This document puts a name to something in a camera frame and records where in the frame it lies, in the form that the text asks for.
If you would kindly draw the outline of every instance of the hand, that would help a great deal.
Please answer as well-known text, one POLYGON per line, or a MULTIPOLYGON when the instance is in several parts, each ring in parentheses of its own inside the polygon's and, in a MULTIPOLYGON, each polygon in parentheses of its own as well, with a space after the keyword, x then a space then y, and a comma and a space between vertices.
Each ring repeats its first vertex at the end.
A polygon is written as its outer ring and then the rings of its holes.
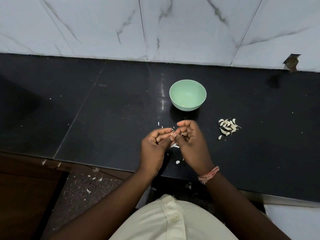
POLYGON ((173 144, 171 128, 155 129, 141 143, 141 158, 138 171, 154 178, 160 170, 166 149, 173 144))
POLYGON ((197 123, 193 120, 183 120, 177 125, 179 128, 172 137, 178 142, 184 160, 198 175, 210 172, 214 164, 211 161, 206 140, 197 123))

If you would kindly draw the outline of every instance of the person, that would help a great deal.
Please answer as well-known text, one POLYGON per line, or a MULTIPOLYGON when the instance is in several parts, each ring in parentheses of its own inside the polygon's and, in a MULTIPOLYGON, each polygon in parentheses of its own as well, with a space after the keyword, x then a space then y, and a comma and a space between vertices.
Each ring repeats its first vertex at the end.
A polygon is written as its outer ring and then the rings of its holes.
POLYGON ((289 239, 223 175, 206 182, 225 225, 206 210, 170 195, 140 208, 129 218, 160 170, 166 149, 178 143, 184 160, 199 175, 215 169, 197 123, 156 129, 142 140, 137 171, 117 189, 62 228, 51 239, 289 239))

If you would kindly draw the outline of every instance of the backsplash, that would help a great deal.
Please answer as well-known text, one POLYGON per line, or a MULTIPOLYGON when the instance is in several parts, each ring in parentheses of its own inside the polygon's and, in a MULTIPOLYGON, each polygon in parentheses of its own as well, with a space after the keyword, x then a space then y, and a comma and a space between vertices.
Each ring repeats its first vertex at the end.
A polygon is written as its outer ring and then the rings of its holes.
POLYGON ((0 0, 0 52, 320 71, 320 0, 0 0))

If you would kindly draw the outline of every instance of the pink string wristband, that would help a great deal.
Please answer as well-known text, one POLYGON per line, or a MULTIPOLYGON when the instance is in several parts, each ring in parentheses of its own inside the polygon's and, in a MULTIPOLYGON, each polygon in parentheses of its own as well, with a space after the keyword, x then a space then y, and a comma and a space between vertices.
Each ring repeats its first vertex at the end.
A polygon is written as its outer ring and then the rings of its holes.
POLYGON ((218 171, 219 171, 219 167, 216 166, 209 173, 199 176, 198 179, 201 183, 205 184, 206 182, 208 182, 208 180, 212 179, 218 171))

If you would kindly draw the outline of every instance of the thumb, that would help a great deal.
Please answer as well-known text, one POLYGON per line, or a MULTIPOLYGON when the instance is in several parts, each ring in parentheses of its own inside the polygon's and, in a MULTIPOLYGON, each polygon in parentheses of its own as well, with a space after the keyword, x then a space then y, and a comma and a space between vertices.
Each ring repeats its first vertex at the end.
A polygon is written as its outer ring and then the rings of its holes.
POLYGON ((166 138, 165 140, 162 140, 159 143, 159 146, 161 146, 164 150, 166 150, 170 146, 172 141, 173 141, 173 137, 170 136, 170 137, 166 138))
POLYGON ((172 137, 175 139, 176 142, 178 142, 179 147, 182 148, 182 147, 188 145, 188 142, 186 142, 186 140, 183 139, 181 135, 179 135, 177 133, 173 133, 172 137))

